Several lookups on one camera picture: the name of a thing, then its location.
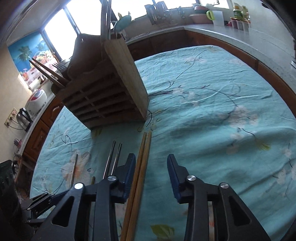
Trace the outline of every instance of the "metal pole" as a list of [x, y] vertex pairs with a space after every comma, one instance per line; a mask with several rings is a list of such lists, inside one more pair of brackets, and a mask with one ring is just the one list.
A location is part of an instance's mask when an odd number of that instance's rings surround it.
[[109, 157], [108, 157], [108, 160], [107, 160], [107, 163], [106, 163], [103, 179], [108, 177], [108, 173], [109, 173], [109, 169], [110, 169], [110, 165], [111, 165], [111, 161], [112, 161], [112, 156], [113, 156], [115, 144], [116, 144], [116, 141], [113, 141], [112, 147], [110, 149]]
[[77, 160], [78, 160], [78, 154], [76, 154], [75, 162], [74, 162], [73, 169], [72, 169], [72, 175], [71, 175], [71, 179], [70, 179], [70, 188], [72, 188], [72, 186], [73, 186], [74, 173], [75, 173], [75, 168], [76, 168]]
[[119, 143], [119, 146], [118, 146], [118, 150], [117, 150], [117, 153], [116, 153], [116, 156], [115, 156], [115, 160], [114, 160], [114, 164], [113, 164], [111, 175], [113, 175], [114, 170], [115, 170], [115, 168], [118, 165], [118, 160], [119, 160], [119, 156], [120, 156], [121, 146], [122, 146], [122, 143]]

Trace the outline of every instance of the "rice cooker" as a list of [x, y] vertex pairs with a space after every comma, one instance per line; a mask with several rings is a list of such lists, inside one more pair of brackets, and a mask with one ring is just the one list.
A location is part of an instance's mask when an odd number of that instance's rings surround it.
[[44, 90], [36, 90], [26, 103], [25, 109], [29, 112], [31, 117], [38, 114], [41, 108], [45, 105], [47, 96]]

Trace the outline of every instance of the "blue gripper pad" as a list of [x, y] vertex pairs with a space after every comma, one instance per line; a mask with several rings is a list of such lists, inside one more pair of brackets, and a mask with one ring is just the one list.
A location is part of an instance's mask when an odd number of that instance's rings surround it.
[[174, 167], [174, 162], [177, 163], [173, 154], [169, 154], [167, 158], [167, 166], [168, 166], [168, 174], [170, 175], [170, 182], [172, 184], [172, 189], [174, 193], [174, 197], [178, 202], [181, 200], [181, 194], [179, 190], [179, 179], [177, 177], [177, 173]]
[[133, 153], [129, 153], [128, 158], [126, 160], [126, 165], [130, 165], [129, 169], [127, 171], [126, 174], [126, 178], [124, 180], [125, 186], [124, 186], [124, 194], [123, 194], [123, 198], [125, 200], [128, 199], [129, 193], [131, 191], [131, 185], [133, 182], [133, 174], [135, 172], [135, 167], [136, 167], [136, 156]]

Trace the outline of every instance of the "silver bolt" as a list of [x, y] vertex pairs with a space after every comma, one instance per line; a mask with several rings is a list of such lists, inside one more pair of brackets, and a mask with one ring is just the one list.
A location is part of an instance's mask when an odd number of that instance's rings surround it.
[[229, 188], [229, 185], [227, 183], [221, 183], [220, 187], [222, 187], [223, 189], [227, 189]]
[[116, 176], [108, 176], [108, 181], [113, 182], [117, 179]]
[[81, 189], [81, 188], [83, 188], [83, 184], [82, 184], [82, 183], [76, 183], [76, 184], [74, 185], [74, 188], [75, 188], [75, 189]]
[[187, 176], [187, 180], [188, 180], [188, 181], [194, 181], [194, 180], [196, 180], [196, 176], [194, 176], [194, 175], [189, 175], [189, 176]]

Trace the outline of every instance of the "green leaf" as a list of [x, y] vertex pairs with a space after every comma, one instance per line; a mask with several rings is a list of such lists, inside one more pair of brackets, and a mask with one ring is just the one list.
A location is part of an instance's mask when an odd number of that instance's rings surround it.
[[160, 239], [171, 239], [175, 235], [175, 229], [165, 224], [156, 224], [150, 226], [152, 232]]

